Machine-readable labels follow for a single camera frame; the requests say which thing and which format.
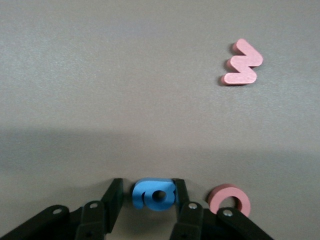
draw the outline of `pink circular object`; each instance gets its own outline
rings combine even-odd
[[[249,198],[241,189],[232,184],[222,184],[212,190],[208,198],[210,211],[217,214],[220,204],[229,197],[234,197],[238,200],[236,208],[248,217],[251,210]]]

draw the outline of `gray background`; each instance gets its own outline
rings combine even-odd
[[[320,1],[1,0],[0,236],[75,210],[112,178],[233,183],[275,239],[320,235]],[[264,57],[223,86],[231,45]],[[108,236],[169,239],[173,209],[129,200]]]

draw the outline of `blue foam letter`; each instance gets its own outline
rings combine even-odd
[[[136,182],[132,192],[132,202],[136,209],[142,209],[144,204],[153,211],[169,209],[175,202],[176,186],[174,181],[167,178],[142,178]],[[157,199],[153,194],[162,191],[165,196]]]

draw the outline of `screw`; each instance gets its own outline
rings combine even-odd
[[[223,215],[227,216],[227,217],[232,217],[234,214],[232,213],[231,210],[226,209],[223,211]]]
[[[197,204],[195,204],[194,202],[191,202],[191,203],[189,203],[188,207],[189,207],[190,209],[196,209],[198,206],[197,206]]]

